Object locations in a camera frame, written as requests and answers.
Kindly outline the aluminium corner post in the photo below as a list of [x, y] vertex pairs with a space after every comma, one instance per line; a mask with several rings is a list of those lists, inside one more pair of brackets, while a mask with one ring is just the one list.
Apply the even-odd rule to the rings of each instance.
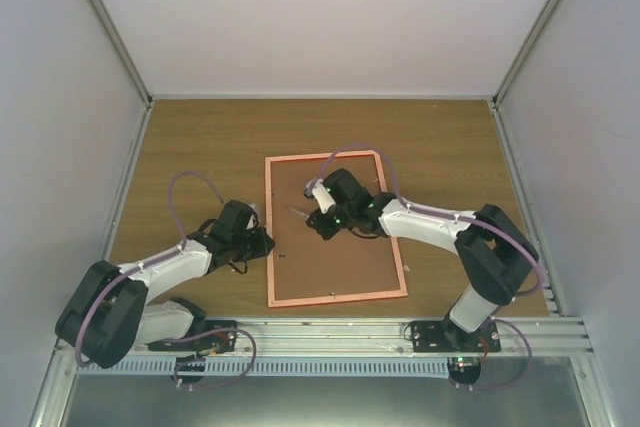
[[501, 103], [509, 93], [512, 84], [519, 75], [525, 62], [529, 58], [531, 52], [536, 46], [537, 42], [542, 37], [545, 29], [553, 19], [555, 13], [560, 7], [563, 0], [545, 0], [539, 13], [537, 14], [532, 26], [528, 30], [524, 41], [522, 42], [516, 56], [511, 62], [507, 72], [500, 82], [496, 92], [491, 97], [491, 105], [494, 109], [498, 109]]
[[87, 0], [91, 10], [93, 11], [98, 23], [100, 24], [103, 32], [105, 33], [109, 43], [114, 49], [120, 63], [122, 64], [130, 82], [136, 90], [138, 96], [141, 98], [143, 105], [150, 109], [153, 96], [147, 89], [142, 76], [134, 64], [134, 61], [125, 46], [125, 43], [118, 32], [118, 29], [104, 3], [103, 0]]

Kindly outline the right aluminium corner post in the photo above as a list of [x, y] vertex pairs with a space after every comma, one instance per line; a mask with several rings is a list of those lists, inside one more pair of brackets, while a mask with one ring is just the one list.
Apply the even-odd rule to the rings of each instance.
[[539, 13], [537, 14], [532, 26], [528, 30], [524, 41], [522, 42], [516, 56], [511, 62], [507, 72], [500, 82], [496, 92], [491, 97], [491, 105], [494, 109], [498, 109], [501, 103], [509, 93], [512, 84], [519, 75], [525, 62], [529, 58], [531, 52], [536, 46], [537, 42], [542, 37], [545, 29], [553, 19], [555, 13], [560, 7], [563, 0], [545, 0]]

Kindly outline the aluminium front rail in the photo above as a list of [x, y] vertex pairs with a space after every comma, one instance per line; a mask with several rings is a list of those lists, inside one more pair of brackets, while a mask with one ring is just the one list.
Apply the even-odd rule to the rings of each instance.
[[231, 323], [220, 335], [177, 342], [167, 320], [144, 316], [133, 329], [134, 341], [110, 347], [115, 365], [128, 355], [190, 354], [275, 357], [431, 356], [580, 356], [593, 353], [581, 320], [569, 317], [496, 319], [454, 347], [435, 320], [391, 318], [246, 318]]

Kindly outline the red photo frame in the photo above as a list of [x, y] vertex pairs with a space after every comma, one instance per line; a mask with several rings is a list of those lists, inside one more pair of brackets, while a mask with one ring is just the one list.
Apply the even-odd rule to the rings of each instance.
[[266, 227], [275, 247], [267, 257], [271, 308], [403, 298], [408, 295], [398, 241], [364, 240], [347, 230], [325, 241], [287, 209], [310, 214], [317, 205], [304, 188], [316, 174], [345, 168], [371, 193], [387, 189], [382, 160], [372, 150], [338, 154], [326, 170], [327, 153], [265, 159]]

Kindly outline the left aluminium corner post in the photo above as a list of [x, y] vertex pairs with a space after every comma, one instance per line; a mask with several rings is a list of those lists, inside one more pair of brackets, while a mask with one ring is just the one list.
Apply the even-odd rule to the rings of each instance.
[[103, 0], [87, 0], [91, 10], [93, 11], [98, 23], [100, 24], [103, 32], [105, 33], [109, 43], [114, 49], [120, 63], [122, 64], [130, 82], [136, 90], [138, 96], [141, 98], [143, 105], [150, 109], [153, 96], [147, 89], [142, 76], [134, 64], [134, 61], [125, 46], [125, 43], [118, 32], [118, 29], [104, 3]]

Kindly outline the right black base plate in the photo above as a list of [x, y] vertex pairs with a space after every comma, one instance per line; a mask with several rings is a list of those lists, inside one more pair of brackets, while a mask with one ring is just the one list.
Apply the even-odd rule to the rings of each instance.
[[450, 319], [414, 320], [402, 333], [417, 353], [497, 353], [501, 351], [500, 336], [495, 322], [467, 333]]

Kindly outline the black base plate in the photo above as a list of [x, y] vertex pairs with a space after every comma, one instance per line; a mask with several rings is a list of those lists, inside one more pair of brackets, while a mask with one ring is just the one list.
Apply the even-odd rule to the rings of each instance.
[[501, 351], [500, 336], [495, 322], [467, 333], [450, 319], [414, 320], [402, 333], [417, 353], [497, 353]]
[[234, 320], [204, 320], [191, 327], [184, 338], [177, 341], [157, 341], [147, 345], [152, 352], [226, 353], [235, 349], [236, 328]]

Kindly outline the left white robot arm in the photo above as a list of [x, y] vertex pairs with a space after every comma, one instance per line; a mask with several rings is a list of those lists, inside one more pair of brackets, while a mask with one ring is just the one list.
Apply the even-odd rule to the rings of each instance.
[[216, 334], [206, 312], [183, 297], [156, 298], [222, 267], [244, 274], [275, 247], [251, 204], [231, 200], [176, 246], [136, 262], [92, 264], [55, 325], [81, 367], [111, 368], [132, 349], [203, 352]]

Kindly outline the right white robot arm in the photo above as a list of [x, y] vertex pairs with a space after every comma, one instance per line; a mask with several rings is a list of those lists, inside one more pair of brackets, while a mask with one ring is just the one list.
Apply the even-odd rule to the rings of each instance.
[[453, 351], [468, 350], [500, 307], [532, 293], [533, 289], [521, 289], [532, 272], [535, 287], [541, 287], [537, 251], [494, 205], [475, 212], [455, 211], [411, 203], [391, 192], [373, 195], [343, 168], [311, 180], [305, 196], [317, 203], [306, 224], [325, 240], [344, 229], [369, 237], [414, 240], [458, 256], [469, 286], [442, 321], [444, 343]]

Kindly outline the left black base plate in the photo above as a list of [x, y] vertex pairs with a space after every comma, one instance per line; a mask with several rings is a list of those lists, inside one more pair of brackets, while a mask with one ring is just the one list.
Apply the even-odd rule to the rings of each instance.
[[184, 338], [177, 341], [157, 341], [147, 345], [152, 352], [226, 353], [235, 349], [236, 328], [234, 320], [204, 320], [191, 327]]

